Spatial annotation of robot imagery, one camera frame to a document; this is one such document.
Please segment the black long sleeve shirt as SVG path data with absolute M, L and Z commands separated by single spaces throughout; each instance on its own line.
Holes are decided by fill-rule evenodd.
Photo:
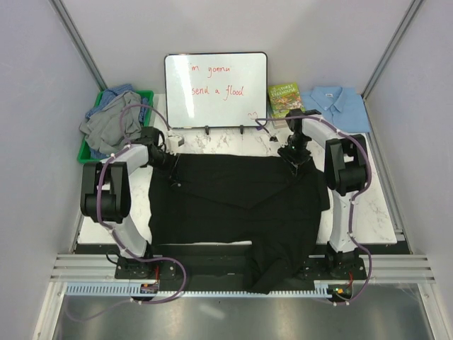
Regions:
M 155 169 L 149 204 L 154 244 L 250 241 L 243 286 L 263 294 L 300 270 L 330 208 L 312 160 L 293 173 L 280 157 L 225 154 L 182 154 Z

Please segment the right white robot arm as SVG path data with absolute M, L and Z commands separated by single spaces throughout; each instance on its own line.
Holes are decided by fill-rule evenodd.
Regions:
M 317 110 L 292 109 L 283 120 L 292 134 L 277 153 L 293 173 L 299 173 L 302 164 L 309 160 L 308 142 L 323 147 L 323 172 L 333 195 L 333 226 L 328 245 L 337 254 L 354 251 L 357 248 L 353 236 L 356 200 L 370 187 L 372 180 L 365 138 L 339 130 Z

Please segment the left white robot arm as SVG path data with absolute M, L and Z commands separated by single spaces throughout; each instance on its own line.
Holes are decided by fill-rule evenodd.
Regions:
M 121 257 L 132 259 L 131 271 L 139 278 L 149 278 L 156 267 L 153 258 L 146 255 L 149 243 L 130 215 L 129 177 L 143 166 L 165 169 L 171 165 L 172 158 L 166 150 L 164 132 L 145 127 L 138 139 L 126 143 L 104 161 L 83 165 L 81 213 L 107 231 Z

